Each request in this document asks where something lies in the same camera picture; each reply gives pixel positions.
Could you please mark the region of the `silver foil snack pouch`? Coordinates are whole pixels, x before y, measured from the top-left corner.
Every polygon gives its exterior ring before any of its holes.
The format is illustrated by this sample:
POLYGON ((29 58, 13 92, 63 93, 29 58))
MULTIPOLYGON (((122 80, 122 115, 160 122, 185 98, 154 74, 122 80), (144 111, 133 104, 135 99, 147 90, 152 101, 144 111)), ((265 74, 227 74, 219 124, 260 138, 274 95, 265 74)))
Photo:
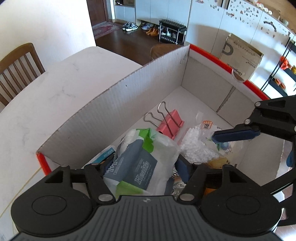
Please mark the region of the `silver foil snack pouch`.
POLYGON ((174 197, 175 200, 177 200, 178 196, 183 191, 186 184, 182 181, 180 175, 178 174, 178 172, 175 168, 173 168, 173 173, 172 173, 171 178, 173 181, 171 195, 174 197))

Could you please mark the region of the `tissue pack white green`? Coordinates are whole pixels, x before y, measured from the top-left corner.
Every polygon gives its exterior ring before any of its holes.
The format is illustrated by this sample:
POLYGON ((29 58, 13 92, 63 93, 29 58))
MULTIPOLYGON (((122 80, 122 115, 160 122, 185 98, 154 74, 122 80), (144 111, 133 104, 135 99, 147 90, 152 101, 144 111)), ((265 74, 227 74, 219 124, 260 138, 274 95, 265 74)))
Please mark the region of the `tissue pack white green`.
POLYGON ((104 183, 116 199, 164 195, 180 151, 174 140, 152 128, 132 129, 117 147, 104 183))

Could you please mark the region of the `brown paper carton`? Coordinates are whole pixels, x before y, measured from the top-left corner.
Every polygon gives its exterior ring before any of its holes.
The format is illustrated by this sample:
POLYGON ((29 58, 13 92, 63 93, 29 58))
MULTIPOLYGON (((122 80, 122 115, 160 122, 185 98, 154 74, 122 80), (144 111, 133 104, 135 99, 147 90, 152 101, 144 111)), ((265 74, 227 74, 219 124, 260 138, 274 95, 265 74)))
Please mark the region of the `brown paper carton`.
POLYGON ((233 69, 239 82, 250 80, 264 54, 234 34, 226 38, 219 60, 233 69))

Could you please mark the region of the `brown wooden chair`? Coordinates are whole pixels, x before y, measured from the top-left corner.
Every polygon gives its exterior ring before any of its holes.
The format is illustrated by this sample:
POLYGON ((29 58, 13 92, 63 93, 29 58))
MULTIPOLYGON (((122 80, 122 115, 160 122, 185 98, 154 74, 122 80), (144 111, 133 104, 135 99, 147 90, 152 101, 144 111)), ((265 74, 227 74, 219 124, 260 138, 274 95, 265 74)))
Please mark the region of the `brown wooden chair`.
POLYGON ((33 43, 20 45, 1 60, 1 104, 7 106, 45 68, 33 43))

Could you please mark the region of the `bread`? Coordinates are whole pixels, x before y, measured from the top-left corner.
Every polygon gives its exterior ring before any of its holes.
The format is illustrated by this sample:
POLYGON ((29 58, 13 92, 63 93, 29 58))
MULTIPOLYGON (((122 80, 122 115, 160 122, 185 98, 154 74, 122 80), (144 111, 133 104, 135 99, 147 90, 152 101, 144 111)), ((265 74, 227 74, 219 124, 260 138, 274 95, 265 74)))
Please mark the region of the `bread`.
POLYGON ((204 118, 202 112, 196 115, 196 126, 200 129, 199 140, 201 140, 207 148, 214 151, 217 157, 205 163, 210 168, 221 169, 226 164, 237 164, 239 159, 240 144, 234 142, 215 143, 212 141, 212 135, 215 131, 220 131, 222 128, 215 125, 211 120, 204 118))

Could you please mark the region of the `pink binder clip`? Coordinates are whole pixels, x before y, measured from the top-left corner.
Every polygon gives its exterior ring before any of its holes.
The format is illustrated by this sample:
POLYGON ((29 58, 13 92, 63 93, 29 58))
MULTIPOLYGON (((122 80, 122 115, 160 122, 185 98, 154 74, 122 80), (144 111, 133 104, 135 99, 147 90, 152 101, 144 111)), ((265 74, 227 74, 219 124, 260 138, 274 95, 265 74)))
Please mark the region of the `pink binder clip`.
POLYGON ((162 115, 162 119, 154 116, 152 112, 148 112, 143 117, 144 121, 152 123, 157 127, 157 132, 174 140, 180 129, 183 127, 185 121, 181 119, 179 112, 176 109, 169 111, 165 101, 159 103, 157 112, 162 115), (150 115, 153 119, 160 121, 160 124, 157 125, 152 120, 148 120, 148 115, 150 115))

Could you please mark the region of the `white blue snack packet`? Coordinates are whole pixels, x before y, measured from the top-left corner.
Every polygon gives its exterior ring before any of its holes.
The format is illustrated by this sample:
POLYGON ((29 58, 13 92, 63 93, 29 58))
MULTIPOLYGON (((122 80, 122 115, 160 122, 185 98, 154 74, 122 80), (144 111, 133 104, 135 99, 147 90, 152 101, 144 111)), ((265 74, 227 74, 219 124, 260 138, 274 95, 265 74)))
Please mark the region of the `white blue snack packet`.
POLYGON ((102 163, 106 158, 111 156, 113 153, 115 153, 115 146, 108 146, 105 149, 103 149, 100 153, 98 153, 96 156, 94 156, 89 162, 87 162, 83 168, 86 165, 89 164, 100 164, 102 163))

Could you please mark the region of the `dark wooden door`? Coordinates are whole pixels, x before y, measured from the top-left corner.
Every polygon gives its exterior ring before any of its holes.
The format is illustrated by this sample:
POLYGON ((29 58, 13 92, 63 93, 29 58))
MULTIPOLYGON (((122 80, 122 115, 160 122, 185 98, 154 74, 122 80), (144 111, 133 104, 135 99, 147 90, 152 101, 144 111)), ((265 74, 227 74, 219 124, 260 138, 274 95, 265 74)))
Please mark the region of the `dark wooden door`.
POLYGON ((87 0, 86 2, 92 27, 108 20, 105 0, 87 0))

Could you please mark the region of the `red cardboard box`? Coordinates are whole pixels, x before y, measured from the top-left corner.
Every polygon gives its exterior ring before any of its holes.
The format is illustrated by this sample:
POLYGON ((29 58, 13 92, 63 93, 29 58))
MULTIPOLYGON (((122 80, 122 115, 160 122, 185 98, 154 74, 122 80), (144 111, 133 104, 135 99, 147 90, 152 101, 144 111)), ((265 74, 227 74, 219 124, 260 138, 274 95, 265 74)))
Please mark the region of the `red cardboard box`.
POLYGON ((193 126, 198 112, 222 128, 244 122, 261 100, 269 99, 250 81, 195 46, 178 48, 135 72, 97 89, 95 97, 67 119, 37 151, 45 174, 59 166, 85 165, 132 128, 147 128, 143 117, 161 101, 193 126))

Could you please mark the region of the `black shoe rack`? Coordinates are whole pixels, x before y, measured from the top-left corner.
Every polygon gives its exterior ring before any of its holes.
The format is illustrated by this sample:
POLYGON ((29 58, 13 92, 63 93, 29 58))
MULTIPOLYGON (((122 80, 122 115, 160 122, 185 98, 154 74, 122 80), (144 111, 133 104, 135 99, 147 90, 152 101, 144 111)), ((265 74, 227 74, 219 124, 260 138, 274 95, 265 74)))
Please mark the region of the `black shoe rack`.
POLYGON ((166 19, 159 21, 159 42, 183 45, 186 33, 185 25, 166 19))

